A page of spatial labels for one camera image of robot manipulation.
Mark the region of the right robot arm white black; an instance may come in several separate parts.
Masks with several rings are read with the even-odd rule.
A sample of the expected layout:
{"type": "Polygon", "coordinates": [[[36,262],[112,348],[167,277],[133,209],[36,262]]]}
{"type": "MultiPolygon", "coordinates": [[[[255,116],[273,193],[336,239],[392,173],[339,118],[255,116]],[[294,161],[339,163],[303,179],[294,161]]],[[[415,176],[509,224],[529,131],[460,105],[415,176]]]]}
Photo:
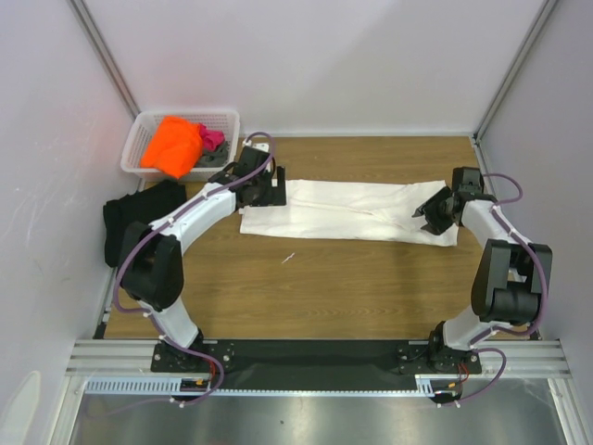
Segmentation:
{"type": "Polygon", "coordinates": [[[442,235],[454,225],[468,229],[483,248],[470,306],[436,326],[424,354],[438,373],[469,362],[475,347],[497,333],[532,336],[549,300],[552,250],[521,235],[502,212],[502,201],[485,191],[477,168],[459,167],[452,183],[414,212],[422,229],[442,235]]]}

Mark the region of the white Coca-Cola t-shirt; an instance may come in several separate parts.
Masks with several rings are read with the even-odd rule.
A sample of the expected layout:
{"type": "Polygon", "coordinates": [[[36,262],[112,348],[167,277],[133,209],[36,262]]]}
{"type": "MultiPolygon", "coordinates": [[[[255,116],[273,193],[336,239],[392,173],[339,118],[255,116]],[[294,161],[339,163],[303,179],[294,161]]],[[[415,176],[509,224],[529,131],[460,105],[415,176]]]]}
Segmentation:
{"type": "Polygon", "coordinates": [[[443,180],[413,184],[289,180],[284,206],[241,211],[240,233],[455,247],[455,225],[442,235],[432,235],[422,229],[422,219],[412,216],[445,185],[443,180]]]}

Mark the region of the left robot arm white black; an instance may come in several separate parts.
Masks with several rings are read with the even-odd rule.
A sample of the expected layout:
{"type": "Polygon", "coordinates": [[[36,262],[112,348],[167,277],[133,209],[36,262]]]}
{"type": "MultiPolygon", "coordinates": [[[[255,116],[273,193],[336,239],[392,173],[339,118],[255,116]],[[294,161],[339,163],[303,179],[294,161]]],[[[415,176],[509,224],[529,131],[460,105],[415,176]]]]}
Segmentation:
{"type": "Polygon", "coordinates": [[[183,255],[219,221],[239,210],[286,204],[285,169],[276,164],[271,145],[245,144],[239,160],[211,176],[194,197],[153,222],[127,227],[116,287],[153,320],[173,345],[171,359],[184,371],[204,360],[203,334],[182,301],[183,255]]]}

